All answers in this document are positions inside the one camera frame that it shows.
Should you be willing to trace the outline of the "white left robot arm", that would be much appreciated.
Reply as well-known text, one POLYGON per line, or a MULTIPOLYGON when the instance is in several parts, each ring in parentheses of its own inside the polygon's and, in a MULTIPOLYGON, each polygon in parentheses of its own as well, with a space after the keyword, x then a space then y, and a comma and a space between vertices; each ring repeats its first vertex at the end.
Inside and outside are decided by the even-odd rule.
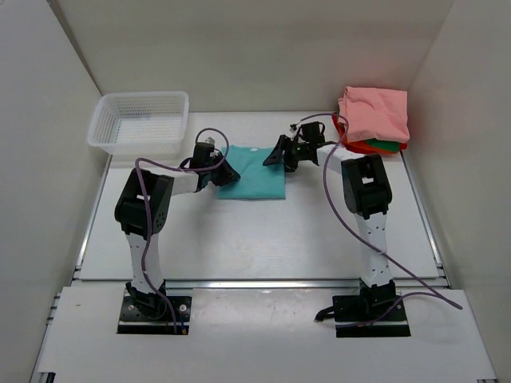
POLYGON ((128 241, 133 277, 126 290, 133 305, 149 320, 175 318, 175 310, 165 293, 160 268, 159 234, 168 217, 171 198, 197 193, 209 184, 223 187, 241 179, 226 156, 211 142, 195 145, 191 157, 176 168, 173 176, 157 175, 141 168, 137 159, 114 209, 128 241))

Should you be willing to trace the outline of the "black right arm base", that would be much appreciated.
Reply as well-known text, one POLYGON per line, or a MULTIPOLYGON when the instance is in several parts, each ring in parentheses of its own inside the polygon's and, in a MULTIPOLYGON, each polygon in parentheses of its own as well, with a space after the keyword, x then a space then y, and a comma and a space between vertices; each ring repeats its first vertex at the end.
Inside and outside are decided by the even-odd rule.
POLYGON ((408 338, 411 335, 402 297, 394 281, 382 286, 359 283, 358 293, 335 295, 316 322, 335 321, 337 338, 408 338))

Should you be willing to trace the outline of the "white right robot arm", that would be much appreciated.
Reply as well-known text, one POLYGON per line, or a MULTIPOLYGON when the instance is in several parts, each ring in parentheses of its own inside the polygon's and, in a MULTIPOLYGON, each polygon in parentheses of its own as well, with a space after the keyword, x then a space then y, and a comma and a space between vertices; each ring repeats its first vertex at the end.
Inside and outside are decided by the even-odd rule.
POLYGON ((310 161, 325 171, 341 176, 347 210, 358 225, 355 235, 365 255, 358 311, 367 319, 376 319, 397 297, 386 253, 386 218, 392 201, 390 183, 382 157, 371 154, 350 158, 325 138, 325 125, 319 121, 293 125, 293 136, 282 135, 263 166, 282 164, 285 172, 294 172, 299 162, 310 161))

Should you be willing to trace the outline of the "teal t shirt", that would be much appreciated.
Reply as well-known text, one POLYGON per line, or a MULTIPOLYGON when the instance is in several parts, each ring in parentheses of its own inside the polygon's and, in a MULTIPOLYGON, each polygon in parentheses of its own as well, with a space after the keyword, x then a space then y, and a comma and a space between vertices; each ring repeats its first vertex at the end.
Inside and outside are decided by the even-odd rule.
POLYGON ((234 183, 217 188, 218 199, 285 199, 285 174, 282 164, 263 166, 272 148, 229 148, 227 162, 240 174, 234 183))

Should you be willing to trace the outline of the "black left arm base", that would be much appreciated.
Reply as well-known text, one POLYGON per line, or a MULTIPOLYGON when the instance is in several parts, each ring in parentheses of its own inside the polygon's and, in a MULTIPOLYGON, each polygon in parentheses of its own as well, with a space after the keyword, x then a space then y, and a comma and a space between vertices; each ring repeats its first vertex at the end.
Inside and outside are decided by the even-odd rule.
POLYGON ((130 282, 125 294, 117 323, 118 334, 188 335, 192 313, 192 296, 168 295, 168 303, 158 294, 140 293, 130 282))

